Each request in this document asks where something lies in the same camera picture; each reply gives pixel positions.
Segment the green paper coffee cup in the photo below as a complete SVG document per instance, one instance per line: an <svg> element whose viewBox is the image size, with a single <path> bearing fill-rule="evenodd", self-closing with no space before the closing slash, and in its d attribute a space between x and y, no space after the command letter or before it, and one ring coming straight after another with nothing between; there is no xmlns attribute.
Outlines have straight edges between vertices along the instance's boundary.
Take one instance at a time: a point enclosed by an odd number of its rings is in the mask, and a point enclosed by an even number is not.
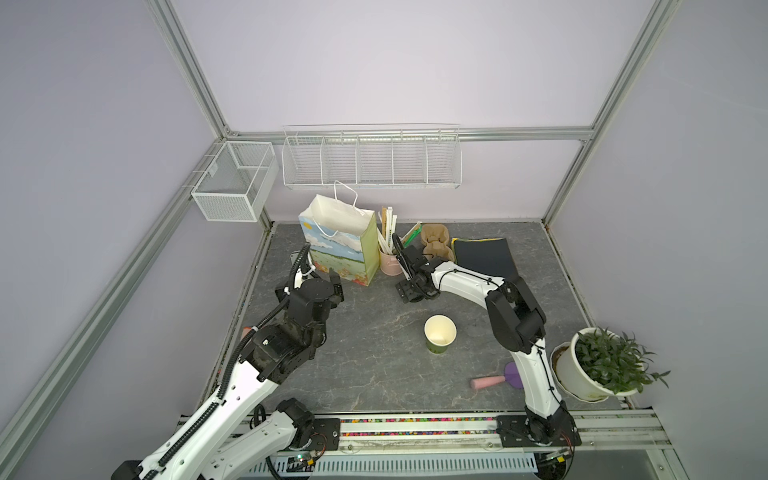
<svg viewBox="0 0 768 480"><path fill-rule="evenodd" d="M454 322L445 315L433 315L428 318L423 332L427 349L433 354L444 353L457 336Z"/></svg>

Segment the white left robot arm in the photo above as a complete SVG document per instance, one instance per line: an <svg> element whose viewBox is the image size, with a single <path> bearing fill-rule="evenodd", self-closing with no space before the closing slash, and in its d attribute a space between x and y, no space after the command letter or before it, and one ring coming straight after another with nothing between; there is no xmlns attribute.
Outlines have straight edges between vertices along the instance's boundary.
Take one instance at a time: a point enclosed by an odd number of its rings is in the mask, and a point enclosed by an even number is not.
<svg viewBox="0 0 768 480"><path fill-rule="evenodd" d="M157 450L127 460L115 479L238 479L277 452L307 448L314 416L296 399L282 401L255 428L232 435L245 418L325 342L331 309L343 300L335 272L294 271L278 306L250 330L225 366L216 391Z"/></svg>

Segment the brown pulp cup carrier stack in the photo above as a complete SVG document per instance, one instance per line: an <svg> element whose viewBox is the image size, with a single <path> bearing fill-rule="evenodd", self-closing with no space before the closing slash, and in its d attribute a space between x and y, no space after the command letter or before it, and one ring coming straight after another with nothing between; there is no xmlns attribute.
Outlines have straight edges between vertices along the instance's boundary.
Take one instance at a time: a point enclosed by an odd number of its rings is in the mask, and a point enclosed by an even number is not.
<svg viewBox="0 0 768 480"><path fill-rule="evenodd" d="M423 245L422 253L428 259L455 260L455 254L451 248L450 233L445 225L438 223L423 224L420 240Z"/></svg>

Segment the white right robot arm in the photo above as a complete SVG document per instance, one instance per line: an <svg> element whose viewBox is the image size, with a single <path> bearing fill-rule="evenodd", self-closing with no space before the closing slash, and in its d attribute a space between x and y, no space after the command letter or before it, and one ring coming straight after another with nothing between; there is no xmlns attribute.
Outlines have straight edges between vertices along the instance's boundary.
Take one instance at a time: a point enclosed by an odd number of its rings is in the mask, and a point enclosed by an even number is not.
<svg viewBox="0 0 768 480"><path fill-rule="evenodd" d="M526 420L522 436L540 446L564 440L581 444L576 422L556 388L547 359L546 316L525 280L492 276L411 248L396 254L405 279L398 294L408 303L452 293L483 307L497 342L508 350L520 375Z"/></svg>

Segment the landscape printed paper bag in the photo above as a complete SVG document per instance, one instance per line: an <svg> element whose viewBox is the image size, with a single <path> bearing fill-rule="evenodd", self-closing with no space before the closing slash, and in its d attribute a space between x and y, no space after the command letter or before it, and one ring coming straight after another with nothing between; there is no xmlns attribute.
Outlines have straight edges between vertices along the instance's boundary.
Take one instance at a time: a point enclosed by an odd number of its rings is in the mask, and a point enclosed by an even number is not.
<svg viewBox="0 0 768 480"><path fill-rule="evenodd" d="M375 212L357 201L356 190L335 181L333 196L317 194L298 220L319 270L368 286L380 267L378 229Z"/></svg>

